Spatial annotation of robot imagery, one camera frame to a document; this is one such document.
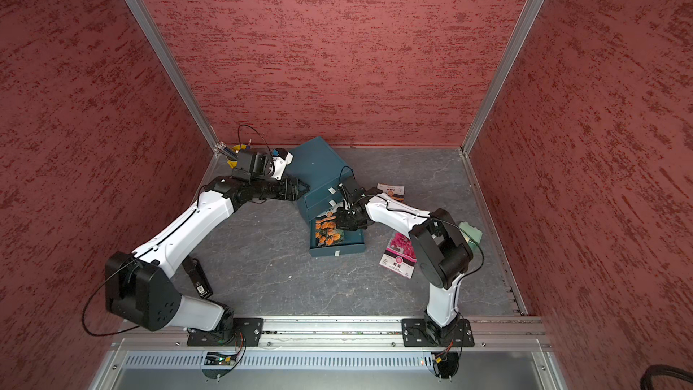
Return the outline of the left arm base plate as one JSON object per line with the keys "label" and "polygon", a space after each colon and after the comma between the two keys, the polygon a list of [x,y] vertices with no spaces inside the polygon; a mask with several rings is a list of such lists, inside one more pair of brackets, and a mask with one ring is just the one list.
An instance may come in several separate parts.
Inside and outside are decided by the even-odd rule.
{"label": "left arm base plate", "polygon": [[255,348],[259,345],[265,320],[236,317],[223,319],[216,330],[188,330],[188,347],[202,348]]}

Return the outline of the green pencil sharpener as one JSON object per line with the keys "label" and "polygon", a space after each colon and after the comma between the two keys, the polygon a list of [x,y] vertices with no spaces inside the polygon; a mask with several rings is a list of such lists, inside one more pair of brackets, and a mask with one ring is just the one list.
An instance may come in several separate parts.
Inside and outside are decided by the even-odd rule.
{"label": "green pencil sharpener", "polygon": [[483,232],[476,227],[471,226],[467,222],[459,224],[459,229],[470,248],[476,253],[480,250],[480,243],[483,238]]}

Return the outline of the teal bottom drawer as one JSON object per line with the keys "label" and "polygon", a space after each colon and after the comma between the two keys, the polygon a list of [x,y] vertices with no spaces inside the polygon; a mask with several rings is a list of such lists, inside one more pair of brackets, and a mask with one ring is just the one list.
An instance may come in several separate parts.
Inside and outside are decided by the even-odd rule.
{"label": "teal bottom drawer", "polygon": [[362,230],[348,231],[337,228],[337,211],[326,211],[309,222],[312,257],[346,256],[366,251]]}

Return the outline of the left corner aluminium post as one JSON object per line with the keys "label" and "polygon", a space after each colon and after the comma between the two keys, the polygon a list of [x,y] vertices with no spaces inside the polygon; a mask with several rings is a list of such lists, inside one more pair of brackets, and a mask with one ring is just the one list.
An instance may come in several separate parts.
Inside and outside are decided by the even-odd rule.
{"label": "left corner aluminium post", "polygon": [[218,151],[217,144],[219,143],[217,134],[209,123],[209,119],[207,119],[206,115],[203,113],[200,104],[193,94],[191,86],[187,83],[171,49],[166,41],[164,41],[164,37],[153,20],[153,16],[144,3],[144,0],[125,0],[125,2],[147,41],[153,48],[158,60],[164,67],[171,83],[174,88],[176,88],[180,98],[191,114],[200,133],[202,133],[211,150],[216,153]]}

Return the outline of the orange flower seed bag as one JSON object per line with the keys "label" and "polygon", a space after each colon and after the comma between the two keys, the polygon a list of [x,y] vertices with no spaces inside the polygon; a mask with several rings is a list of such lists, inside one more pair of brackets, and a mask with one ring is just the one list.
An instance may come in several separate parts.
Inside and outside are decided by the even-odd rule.
{"label": "orange flower seed bag", "polygon": [[316,247],[332,247],[345,241],[344,231],[336,228],[336,211],[327,211],[313,222]]}
{"label": "orange flower seed bag", "polygon": [[404,194],[405,194],[405,187],[404,186],[379,183],[379,184],[377,184],[376,187],[377,187],[377,189],[379,189],[379,191],[382,191],[387,196],[389,196],[391,199],[397,200],[398,202],[404,201]]}

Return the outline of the yellow pen cup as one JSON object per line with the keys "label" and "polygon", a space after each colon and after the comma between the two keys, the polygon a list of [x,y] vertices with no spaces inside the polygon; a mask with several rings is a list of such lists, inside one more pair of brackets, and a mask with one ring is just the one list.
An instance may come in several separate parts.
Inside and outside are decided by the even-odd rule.
{"label": "yellow pen cup", "polygon": [[227,164],[234,169],[249,171],[252,167],[254,153],[243,144],[229,148]]}

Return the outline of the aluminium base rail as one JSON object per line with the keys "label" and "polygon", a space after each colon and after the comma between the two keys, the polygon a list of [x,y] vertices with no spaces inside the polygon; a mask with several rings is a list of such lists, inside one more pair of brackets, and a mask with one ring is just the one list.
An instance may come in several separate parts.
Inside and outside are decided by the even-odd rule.
{"label": "aluminium base rail", "polygon": [[95,389],[563,389],[538,317],[475,317],[472,345],[434,374],[434,348],[404,345],[400,317],[272,316],[238,366],[206,363],[182,330],[133,331],[115,341]]}

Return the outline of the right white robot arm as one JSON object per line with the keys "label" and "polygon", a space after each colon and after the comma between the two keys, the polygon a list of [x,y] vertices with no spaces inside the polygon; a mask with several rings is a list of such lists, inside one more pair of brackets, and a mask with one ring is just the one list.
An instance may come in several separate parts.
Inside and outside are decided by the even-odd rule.
{"label": "right white robot arm", "polygon": [[469,274],[475,252],[464,233],[445,209],[424,211],[372,189],[336,209],[337,228],[344,231],[382,224],[406,236],[417,264],[430,283],[427,317],[444,328],[458,318],[458,288]]}

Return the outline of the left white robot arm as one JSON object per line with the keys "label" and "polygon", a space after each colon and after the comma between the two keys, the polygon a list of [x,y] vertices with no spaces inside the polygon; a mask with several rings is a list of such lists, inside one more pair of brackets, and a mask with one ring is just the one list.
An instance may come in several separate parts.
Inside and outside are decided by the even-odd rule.
{"label": "left white robot arm", "polygon": [[150,332],[181,327],[206,333],[218,345],[236,341],[233,312],[220,303],[181,294],[171,278],[213,229],[254,200],[299,200],[310,190],[302,180],[256,179],[245,182],[220,176],[203,186],[196,201],[171,225],[126,254],[116,252],[106,262],[106,310],[133,328]]}

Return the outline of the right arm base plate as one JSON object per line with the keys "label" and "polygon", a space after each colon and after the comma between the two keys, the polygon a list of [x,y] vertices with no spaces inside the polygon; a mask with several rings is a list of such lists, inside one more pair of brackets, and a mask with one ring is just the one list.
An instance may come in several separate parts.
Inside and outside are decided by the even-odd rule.
{"label": "right arm base plate", "polygon": [[402,340],[406,348],[473,348],[474,335],[470,321],[456,317],[449,325],[439,327],[428,317],[402,319]]}

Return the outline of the corner aluminium post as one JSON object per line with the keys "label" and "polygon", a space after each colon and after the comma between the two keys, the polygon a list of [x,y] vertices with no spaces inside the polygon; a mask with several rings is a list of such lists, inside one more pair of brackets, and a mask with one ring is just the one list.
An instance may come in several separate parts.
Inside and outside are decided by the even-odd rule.
{"label": "corner aluminium post", "polygon": [[217,134],[209,123],[209,119],[207,119],[206,115],[203,113],[200,104],[193,94],[191,86],[187,83],[171,49],[166,41],[164,41],[164,37],[153,20],[153,16],[144,3],[144,0],[125,0],[125,2],[147,41],[153,48],[158,60],[164,67],[171,83],[174,88],[176,88],[180,98],[191,114],[200,133],[202,133],[211,150],[216,153],[218,151],[217,144],[219,143]]}
{"label": "corner aluminium post", "polygon": [[483,98],[476,113],[471,127],[467,132],[464,143],[461,146],[461,153],[465,158],[469,158],[476,141],[482,131],[482,128],[487,122],[487,119],[496,104],[496,100],[505,84],[506,79],[510,75],[514,63],[521,52],[523,45],[532,30],[533,24],[541,11],[545,0],[526,0],[521,14],[515,24],[511,37],[505,47],[503,56],[496,68],[496,72],[491,79],[487,93]]}

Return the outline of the right corner aluminium post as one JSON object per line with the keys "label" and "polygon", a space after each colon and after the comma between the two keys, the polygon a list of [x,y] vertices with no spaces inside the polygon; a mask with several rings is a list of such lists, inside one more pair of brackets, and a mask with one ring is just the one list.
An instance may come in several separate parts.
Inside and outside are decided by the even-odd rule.
{"label": "right corner aluminium post", "polygon": [[496,72],[491,79],[487,93],[483,98],[476,113],[471,127],[467,132],[464,143],[461,146],[461,153],[465,158],[469,158],[476,141],[482,131],[482,128],[487,122],[487,119],[496,104],[496,100],[505,84],[506,79],[510,75],[514,63],[521,52],[523,45],[532,30],[533,24],[541,11],[545,0],[526,0],[521,14],[515,24],[511,37],[505,47],[503,56],[496,68]]}

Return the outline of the pink flower seed bag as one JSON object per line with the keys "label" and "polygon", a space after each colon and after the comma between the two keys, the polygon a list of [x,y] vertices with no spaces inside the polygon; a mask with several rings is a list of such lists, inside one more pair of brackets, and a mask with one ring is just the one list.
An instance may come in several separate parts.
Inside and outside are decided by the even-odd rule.
{"label": "pink flower seed bag", "polygon": [[399,276],[411,279],[416,263],[411,240],[401,233],[396,233],[388,243],[379,265]]}

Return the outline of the teal drawer cabinet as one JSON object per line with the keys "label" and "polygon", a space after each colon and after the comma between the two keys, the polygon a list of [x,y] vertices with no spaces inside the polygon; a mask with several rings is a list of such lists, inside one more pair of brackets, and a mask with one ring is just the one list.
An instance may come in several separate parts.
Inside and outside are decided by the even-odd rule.
{"label": "teal drawer cabinet", "polygon": [[292,162],[286,173],[299,178],[309,191],[295,202],[301,217],[308,223],[343,202],[339,191],[340,177],[346,179],[347,164],[322,138],[314,139],[290,150]]}

